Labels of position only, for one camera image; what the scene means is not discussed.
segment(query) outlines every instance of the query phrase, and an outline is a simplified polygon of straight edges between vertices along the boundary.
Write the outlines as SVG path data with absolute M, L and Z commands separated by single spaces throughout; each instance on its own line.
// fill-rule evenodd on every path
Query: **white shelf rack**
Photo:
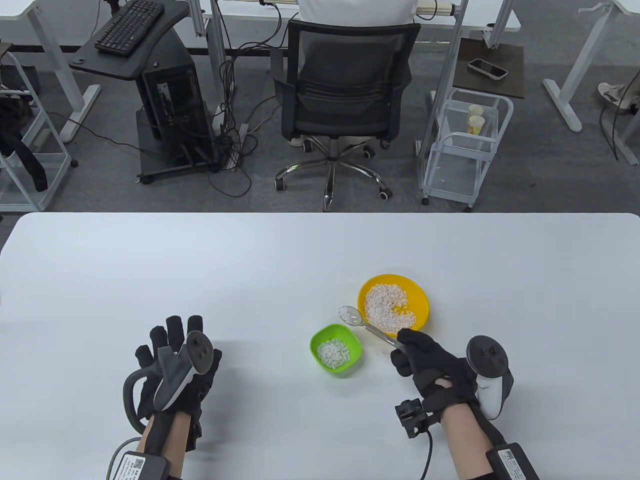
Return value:
M 456 94 L 465 101 L 454 99 Z M 467 133 L 473 104 L 484 108 L 479 135 Z M 437 117 L 438 135 L 422 181 L 422 203 L 428 204 L 429 197 L 435 196 L 465 203 L 465 211 L 471 211 L 512 114 L 513 103 L 506 97 L 453 88 Z
M 10 59 L 15 65 L 26 85 L 26 90 L 7 90 L 0 86 L 0 96 L 18 95 L 33 98 L 31 107 L 33 119 L 22 136 L 22 142 L 27 147 L 31 147 L 42 128 L 46 126 L 54 138 L 57 151 L 53 153 L 34 152 L 34 156 L 42 164 L 47 174 L 49 187 L 43 192 L 36 191 L 31 176 L 15 152 L 9 157 L 0 154 L 0 212 L 44 211 L 51 202 L 51 198 L 69 166 L 76 166 L 77 163 L 71 160 L 64 143 L 18 60 L 10 52 L 7 52 L 4 58 Z

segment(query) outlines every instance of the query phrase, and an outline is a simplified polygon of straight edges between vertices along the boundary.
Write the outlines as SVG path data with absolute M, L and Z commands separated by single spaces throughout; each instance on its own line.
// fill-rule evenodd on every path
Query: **rice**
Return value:
M 371 287 L 364 301 L 364 312 L 369 323 L 385 333 L 398 333 L 415 323 L 413 312 L 398 312 L 408 306 L 406 291 L 394 284 Z
M 338 339 L 332 339 L 318 346 L 318 357 L 325 367 L 336 370 L 351 360 L 347 346 Z

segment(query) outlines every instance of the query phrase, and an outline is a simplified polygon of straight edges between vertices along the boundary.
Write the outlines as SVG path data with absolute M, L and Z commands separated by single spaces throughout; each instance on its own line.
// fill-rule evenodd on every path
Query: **label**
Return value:
M 125 453 L 116 472 L 114 480 L 138 480 L 146 458 Z
M 498 456 L 504 465 L 504 469 L 507 470 L 509 477 L 511 477 L 511 480 L 527 480 L 511 450 L 500 450 Z

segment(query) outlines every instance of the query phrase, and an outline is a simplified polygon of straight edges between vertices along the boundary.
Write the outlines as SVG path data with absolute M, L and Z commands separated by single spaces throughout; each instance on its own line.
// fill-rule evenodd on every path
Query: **black keyboard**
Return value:
M 124 8 L 102 30 L 95 43 L 98 50 L 128 57 L 164 12 L 163 4 L 150 0 L 131 0 Z

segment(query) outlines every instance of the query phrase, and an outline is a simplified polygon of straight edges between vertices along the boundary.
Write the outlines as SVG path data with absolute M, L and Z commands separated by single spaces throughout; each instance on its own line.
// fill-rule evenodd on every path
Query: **forearm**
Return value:
M 137 451 L 144 452 L 147 436 L 153 425 L 154 418 L 151 417 L 147 428 L 142 434 L 142 439 L 138 444 Z M 189 438 L 189 425 L 191 424 L 191 416 L 183 412 L 177 412 L 169 430 L 169 435 L 164 443 L 162 455 L 171 463 L 169 475 L 178 477 L 182 475 L 182 465 L 184 464 L 184 452 L 187 448 L 187 439 Z
M 460 480 L 470 480 L 493 472 L 486 453 L 493 448 L 478 425 L 469 405 L 448 407 L 440 421 L 447 434 L 451 458 Z

